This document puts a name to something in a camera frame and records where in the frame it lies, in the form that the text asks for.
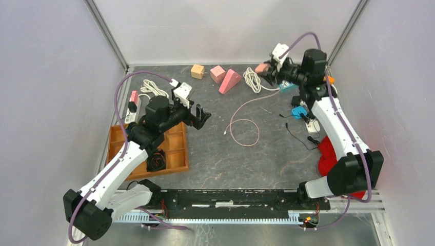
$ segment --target white bracket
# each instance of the white bracket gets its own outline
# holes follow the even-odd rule
[[[277,66],[276,66],[276,69],[278,70],[278,72],[280,71],[281,67],[283,67],[284,61],[287,58],[288,54],[283,56],[283,58],[281,58],[281,59],[280,59],[280,56],[282,54],[284,54],[284,52],[286,52],[287,50],[288,50],[287,45],[278,43],[272,51],[273,59],[278,62]]]
[[[180,87],[174,90],[175,97],[179,98],[181,103],[188,109],[190,109],[189,98],[192,95],[192,86],[183,82]]]

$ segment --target orange part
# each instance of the orange part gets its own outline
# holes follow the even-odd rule
[[[335,78],[333,78],[329,75],[328,75],[328,77],[329,77],[329,82],[331,83],[331,85],[334,84]]]

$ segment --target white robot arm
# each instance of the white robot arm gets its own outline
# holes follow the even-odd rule
[[[310,111],[308,116],[316,117],[324,127],[338,160],[327,176],[300,184],[300,200],[371,189],[378,181],[384,158],[379,151],[369,149],[344,115],[335,91],[330,89],[326,53],[306,50],[302,63],[296,65],[287,58],[286,47],[275,47],[259,76],[271,85],[283,81],[298,85],[299,97]]]
[[[78,192],[69,190],[64,195],[65,215],[70,227],[73,224],[90,239],[97,240],[107,232],[113,220],[148,204],[153,190],[141,183],[123,194],[113,194],[128,175],[157,150],[167,130],[181,122],[199,130],[211,116],[199,104],[196,105],[196,116],[192,115],[190,110],[194,102],[189,100],[192,88],[176,80],[171,84],[175,86],[173,104],[164,96],[151,98],[146,114],[138,122],[129,124],[126,129],[128,142],[113,160]]]

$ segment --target black cable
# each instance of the black cable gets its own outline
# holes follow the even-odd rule
[[[300,116],[300,115],[294,115],[294,114],[290,114],[289,116],[284,116],[284,115],[282,115],[282,114],[279,114],[279,116],[280,117],[283,117],[283,118],[288,118],[288,117],[290,117],[290,116]],[[320,132],[317,130],[317,128],[314,126],[314,129],[315,129],[315,131],[317,132],[317,137],[313,137],[314,139],[318,139],[319,137],[320,137]]]
[[[315,125],[313,126],[314,127],[314,130],[317,132],[317,134],[318,134],[318,136],[317,137],[313,137],[313,138],[315,138],[315,139],[318,139],[319,137],[320,137],[320,132],[317,130],[317,128],[315,127]]]
[[[314,150],[314,149],[317,149],[317,147],[315,147],[315,148],[312,148],[312,149],[309,149],[308,148],[308,146],[304,143],[304,142],[302,142],[299,138],[297,138],[296,136],[294,136],[293,135],[293,133],[292,132],[290,132],[290,130],[288,129],[288,123],[286,122],[286,129],[287,129],[287,131],[290,133],[290,135],[292,135],[294,138],[296,138],[299,142],[301,142],[306,148],[307,148],[307,150]]]
[[[157,172],[166,168],[165,152],[157,150],[147,159],[147,171]]]
[[[130,185],[132,185],[134,182],[139,183],[139,181],[133,180],[132,182],[130,182],[130,183],[127,185],[126,191],[128,191],[128,188],[130,188]]]

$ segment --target pink cube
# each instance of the pink cube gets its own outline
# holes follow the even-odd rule
[[[221,66],[216,66],[210,69],[211,78],[214,80],[214,82],[218,84],[224,80],[226,73],[227,72],[225,72],[225,70]]]

